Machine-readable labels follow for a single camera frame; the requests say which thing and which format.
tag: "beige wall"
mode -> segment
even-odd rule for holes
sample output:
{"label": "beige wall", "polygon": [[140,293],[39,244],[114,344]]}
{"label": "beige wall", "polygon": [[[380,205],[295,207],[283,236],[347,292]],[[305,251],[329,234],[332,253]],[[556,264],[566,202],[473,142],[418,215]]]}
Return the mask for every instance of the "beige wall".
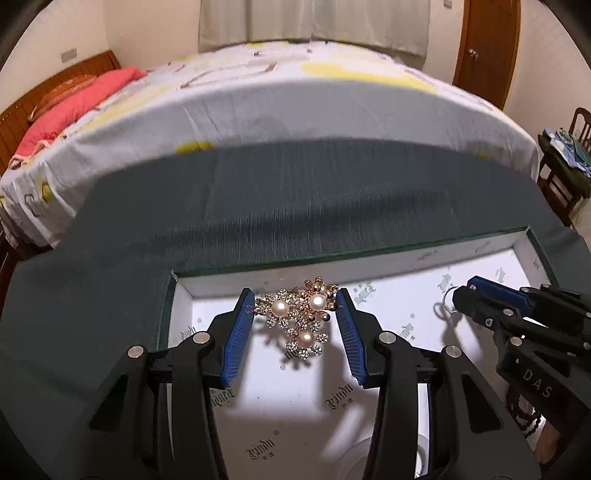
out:
{"label": "beige wall", "polygon": [[[62,63],[61,53],[71,48],[78,57]],[[43,80],[108,49],[102,0],[53,0],[0,71],[0,112]]]}
{"label": "beige wall", "polygon": [[103,0],[106,38],[122,66],[142,69],[197,53],[200,0]]}
{"label": "beige wall", "polygon": [[562,24],[539,0],[521,0],[521,38],[505,113],[532,137],[568,129],[591,109],[591,70]]}
{"label": "beige wall", "polygon": [[464,0],[453,0],[451,9],[443,6],[443,0],[431,0],[429,47],[423,71],[447,83],[453,81],[456,71],[463,15]]}

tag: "wooden headboard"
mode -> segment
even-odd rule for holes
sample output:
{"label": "wooden headboard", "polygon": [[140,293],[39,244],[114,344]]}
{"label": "wooden headboard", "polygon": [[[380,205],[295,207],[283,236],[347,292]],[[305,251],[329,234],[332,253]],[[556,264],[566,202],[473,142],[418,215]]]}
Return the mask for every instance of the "wooden headboard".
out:
{"label": "wooden headboard", "polygon": [[4,173],[8,168],[8,162],[30,126],[27,117],[46,93],[61,83],[85,73],[100,75],[120,68],[117,57],[108,50],[45,80],[0,113],[0,173]]}

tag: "patterned bedding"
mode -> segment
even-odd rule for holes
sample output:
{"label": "patterned bedding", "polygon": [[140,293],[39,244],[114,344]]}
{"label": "patterned bedding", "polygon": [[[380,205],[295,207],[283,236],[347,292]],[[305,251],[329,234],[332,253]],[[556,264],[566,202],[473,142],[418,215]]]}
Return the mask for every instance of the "patterned bedding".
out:
{"label": "patterned bedding", "polygon": [[[373,138],[494,159],[534,179],[534,140],[487,101],[360,47],[244,44],[149,70],[0,179],[2,223],[57,245],[100,177],[174,153]],[[163,185],[162,192],[172,188]]]}

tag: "gold brooch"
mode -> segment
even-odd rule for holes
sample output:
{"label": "gold brooch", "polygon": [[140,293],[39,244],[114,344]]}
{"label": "gold brooch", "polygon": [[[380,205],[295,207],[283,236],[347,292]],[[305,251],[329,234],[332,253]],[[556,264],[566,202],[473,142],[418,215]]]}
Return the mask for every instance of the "gold brooch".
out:
{"label": "gold brooch", "polygon": [[310,354],[319,356],[322,347],[319,343],[329,340],[326,333],[320,332],[323,322],[330,320],[335,310],[335,297],[338,285],[326,284],[322,277],[314,282],[306,280],[305,288],[288,291],[282,288],[277,293],[265,293],[263,299],[256,299],[255,315],[267,315],[267,326],[278,325],[287,335],[285,348],[302,360]]}

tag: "curtain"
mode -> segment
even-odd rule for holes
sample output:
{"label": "curtain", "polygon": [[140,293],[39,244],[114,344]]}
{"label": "curtain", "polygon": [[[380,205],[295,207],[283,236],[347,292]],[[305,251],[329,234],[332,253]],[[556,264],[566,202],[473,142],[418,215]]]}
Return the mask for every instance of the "curtain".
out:
{"label": "curtain", "polygon": [[430,7],[430,0],[202,0],[199,50],[315,38],[425,58]]}

